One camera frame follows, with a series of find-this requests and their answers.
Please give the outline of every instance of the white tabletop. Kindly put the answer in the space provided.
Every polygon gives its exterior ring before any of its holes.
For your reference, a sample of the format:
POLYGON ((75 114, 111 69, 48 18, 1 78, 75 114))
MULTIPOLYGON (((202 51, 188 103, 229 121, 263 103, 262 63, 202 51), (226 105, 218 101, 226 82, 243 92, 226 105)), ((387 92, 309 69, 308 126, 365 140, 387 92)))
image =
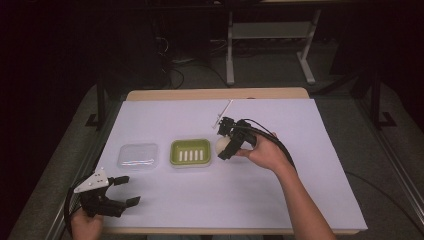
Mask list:
MULTIPOLYGON (((292 232, 277 178, 248 159, 223 161, 213 151, 212 129, 228 100, 126 101, 99 160, 108 177, 130 176, 112 186, 113 200, 141 196, 121 218, 106 217, 105 230, 131 233, 292 232), (169 162, 175 140, 205 138, 212 163, 204 168, 175 169, 169 162), (158 145, 158 166, 129 171, 118 167, 120 148, 131 143, 158 145)), ((314 100, 237 99, 225 114, 250 118, 278 134, 295 162, 309 194, 339 233, 367 229, 361 210, 322 123, 314 100)))

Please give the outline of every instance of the green tray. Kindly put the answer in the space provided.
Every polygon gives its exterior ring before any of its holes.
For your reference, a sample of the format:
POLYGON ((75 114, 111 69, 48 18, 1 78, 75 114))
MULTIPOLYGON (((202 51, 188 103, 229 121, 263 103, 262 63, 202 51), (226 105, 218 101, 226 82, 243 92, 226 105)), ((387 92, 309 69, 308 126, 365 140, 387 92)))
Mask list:
POLYGON ((210 143, 206 139, 176 140, 171 145, 174 167, 205 167, 210 164, 210 143))

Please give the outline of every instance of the dark background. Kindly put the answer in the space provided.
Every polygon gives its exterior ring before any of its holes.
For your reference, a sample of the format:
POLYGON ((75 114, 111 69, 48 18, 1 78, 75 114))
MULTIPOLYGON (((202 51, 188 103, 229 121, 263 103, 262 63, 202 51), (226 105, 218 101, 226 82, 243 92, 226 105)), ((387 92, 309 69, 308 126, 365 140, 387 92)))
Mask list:
MULTIPOLYGON (((130 11, 123 17, 82 11, 76 3, 1 2, 2 239, 13 228, 80 101, 99 76, 106 79, 112 95, 134 88, 160 88, 167 81, 161 71, 161 65, 167 63, 157 56, 156 42, 148 34, 149 20, 158 13, 141 12, 140 16, 140 12, 130 11), (139 42, 144 47, 130 53, 139 42), (137 61, 142 64, 132 65, 137 61)), ((95 8, 102 2, 90 3, 95 8)), ((424 129, 424 61, 420 59, 424 56, 424 19, 418 9, 414 2, 325 8, 315 40, 339 41, 333 73, 346 74, 364 63, 375 64, 383 82, 396 90, 406 110, 424 129)), ((156 26, 156 31, 207 61, 208 52, 202 49, 207 49, 209 37, 225 38, 226 14, 172 14, 159 14, 165 22, 156 26), (184 34, 193 29, 194 34, 203 36, 196 42, 184 34)))

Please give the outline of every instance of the gray floor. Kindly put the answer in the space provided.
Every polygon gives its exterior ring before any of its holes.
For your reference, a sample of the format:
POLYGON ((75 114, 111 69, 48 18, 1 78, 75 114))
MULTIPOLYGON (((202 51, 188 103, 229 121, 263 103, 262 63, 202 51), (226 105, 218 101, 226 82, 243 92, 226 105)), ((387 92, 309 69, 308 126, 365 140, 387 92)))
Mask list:
MULTIPOLYGON (((276 49, 264 51, 257 48, 253 56, 236 57, 234 87, 304 87, 308 91, 320 89, 332 83, 339 76, 329 76, 328 70, 337 45, 315 43, 309 55, 309 63, 317 80, 314 86, 306 84, 295 52, 299 43, 277 43, 276 49)), ((203 64, 191 62, 176 67, 184 74, 181 88, 225 88, 225 58, 214 57, 211 69, 203 64)), ((174 85, 182 80, 177 72, 171 73, 174 85)), ((394 173, 384 149, 377 138, 376 130, 367 118, 367 98, 358 102, 347 93, 351 83, 337 89, 329 96, 317 97, 316 103, 328 134, 335 146, 340 161, 347 173, 353 192, 360 204, 368 230, 353 236, 339 236, 339 239, 423 239, 411 221, 393 202, 371 187, 364 178, 387 193, 413 219, 421 231, 424 227, 409 203, 394 173)), ((402 108, 397 95, 382 86, 381 110, 389 112, 397 127, 384 128, 380 133, 388 139, 396 155, 401 159, 418 190, 424 192, 424 135, 402 108)), ((113 119, 119 103, 109 102, 109 119, 113 119)), ((75 180, 81 162, 94 158, 99 141, 106 139, 104 131, 85 127, 90 114, 96 113, 95 88, 91 89, 81 102, 74 120, 70 124, 60 145, 53 155, 42 179, 31 196, 10 239, 43 239, 49 233, 51 223, 58 215, 66 194, 66 187, 75 180)), ((62 239, 69 239, 65 233, 62 239)), ((144 239, 143 236, 118 236, 104 234, 102 239, 144 239)))

